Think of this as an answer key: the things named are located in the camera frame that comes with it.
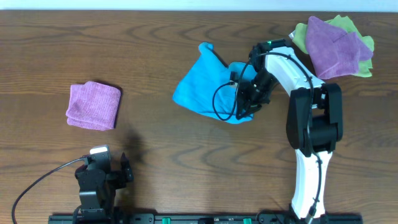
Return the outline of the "blue microfibre cloth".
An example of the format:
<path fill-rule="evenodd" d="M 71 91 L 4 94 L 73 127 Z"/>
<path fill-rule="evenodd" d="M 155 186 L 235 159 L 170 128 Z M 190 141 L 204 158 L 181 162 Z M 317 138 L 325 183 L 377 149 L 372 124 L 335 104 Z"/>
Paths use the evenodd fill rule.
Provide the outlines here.
<path fill-rule="evenodd" d="M 242 81 L 250 81 L 256 76 L 256 71 L 244 62 L 225 64 L 211 43 L 201 43 L 198 50 L 198 60 L 174 91 L 174 102 L 200 115 L 224 119 L 230 124 L 251 121 L 253 115 L 236 118 L 236 85 L 228 83 L 238 79 L 240 75 L 243 75 Z"/>

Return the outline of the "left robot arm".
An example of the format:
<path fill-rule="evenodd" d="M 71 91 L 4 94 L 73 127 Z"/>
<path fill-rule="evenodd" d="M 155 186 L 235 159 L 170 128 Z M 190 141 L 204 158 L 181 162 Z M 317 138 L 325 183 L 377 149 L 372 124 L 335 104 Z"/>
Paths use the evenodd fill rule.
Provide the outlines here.
<path fill-rule="evenodd" d="M 111 169 L 110 153 L 99 152 L 83 157 L 75 178 L 80 187 L 81 218 L 78 223 L 117 223 L 121 212 L 114 206 L 116 191 L 134 180 L 129 159 L 121 154 L 119 170 Z"/>

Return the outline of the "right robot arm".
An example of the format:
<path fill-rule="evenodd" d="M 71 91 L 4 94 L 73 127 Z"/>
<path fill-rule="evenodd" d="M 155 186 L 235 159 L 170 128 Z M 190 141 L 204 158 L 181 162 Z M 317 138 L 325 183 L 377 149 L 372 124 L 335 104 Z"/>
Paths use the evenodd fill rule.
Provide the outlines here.
<path fill-rule="evenodd" d="M 270 223 L 327 223 L 326 172 L 343 135 L 340 87 L 309 72 L 285 39 L 258 43 L 247 64 L 256 75 L 249 81 L 236 80 L 236 119 L 247 118 L 268 104 L 276 85 L 289 95 L 286 135 L 296 156 L 295 192 L 289 211 L 269 215 Z"/>

